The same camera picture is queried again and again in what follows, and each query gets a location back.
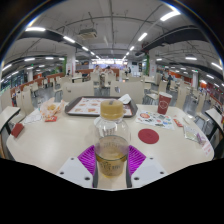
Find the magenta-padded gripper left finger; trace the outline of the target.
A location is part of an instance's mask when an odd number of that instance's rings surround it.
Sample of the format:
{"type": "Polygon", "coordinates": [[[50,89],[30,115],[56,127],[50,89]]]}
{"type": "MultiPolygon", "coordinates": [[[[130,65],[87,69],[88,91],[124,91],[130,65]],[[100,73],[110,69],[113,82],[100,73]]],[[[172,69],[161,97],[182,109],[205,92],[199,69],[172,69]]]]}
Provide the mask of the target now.
{"type": "Polygon", "coordinates": [[[78,157],[69,157],[56,175],[84,188],[96,188],[98,169],[94,146],[88,147],[78,157]]]}

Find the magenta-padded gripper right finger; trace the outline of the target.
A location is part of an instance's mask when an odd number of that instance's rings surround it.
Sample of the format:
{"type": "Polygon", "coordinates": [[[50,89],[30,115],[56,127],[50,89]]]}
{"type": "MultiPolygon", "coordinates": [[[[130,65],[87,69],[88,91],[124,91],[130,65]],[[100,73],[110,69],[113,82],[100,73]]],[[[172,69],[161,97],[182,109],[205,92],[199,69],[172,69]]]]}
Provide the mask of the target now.
{"type": "Polygon", "coordinates": [[[154,157],[146,157],[134,146],[129,146],[126,167],[126,185],[139,188],[167,175],[165,169],[154,157]]]}

